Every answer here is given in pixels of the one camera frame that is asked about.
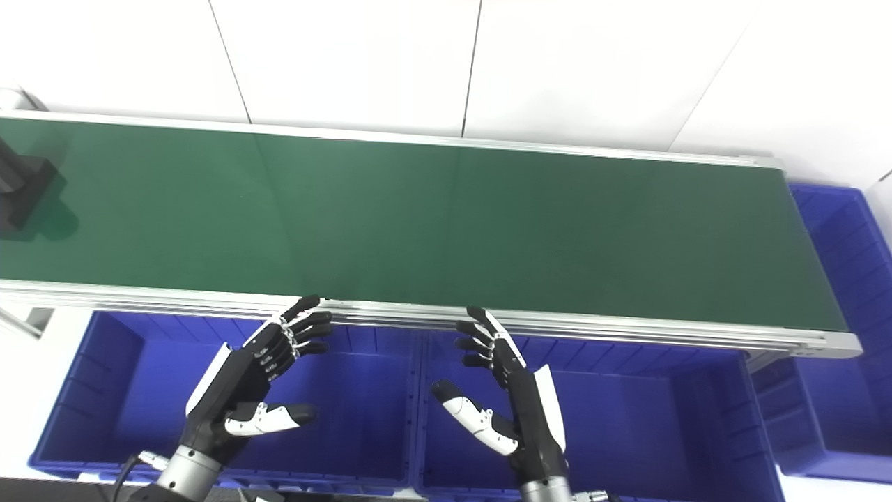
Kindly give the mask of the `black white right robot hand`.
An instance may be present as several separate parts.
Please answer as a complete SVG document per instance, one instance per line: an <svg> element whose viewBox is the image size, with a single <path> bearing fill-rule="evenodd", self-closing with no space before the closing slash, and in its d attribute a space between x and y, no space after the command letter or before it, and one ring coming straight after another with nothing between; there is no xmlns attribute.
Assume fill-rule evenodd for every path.
<svg viewBox="0 0 892 502"><path fill-rule="evenodd" d="M520 486L568 480L566 432L551 369L532 371L509 331L481 306L468 306L469 320L456 322L465 367L482 368L507 393L512 417L482 406L460 388L440 379L433 396L478 441L503 455Z"/></svg>

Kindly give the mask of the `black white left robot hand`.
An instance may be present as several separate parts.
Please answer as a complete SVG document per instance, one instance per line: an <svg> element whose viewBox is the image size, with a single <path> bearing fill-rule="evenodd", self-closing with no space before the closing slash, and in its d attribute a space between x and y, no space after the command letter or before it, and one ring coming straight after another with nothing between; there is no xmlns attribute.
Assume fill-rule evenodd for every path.
<svg viewBox="0 0 892 502"><path fill-rule="evenodd" d="M226 466L253 436L290 431L318 416L312 404L268 402L272 382L300 359L328 350L331 312L303 296L265 320L238 349L223 344L187 401L178 444Z"/></svg>

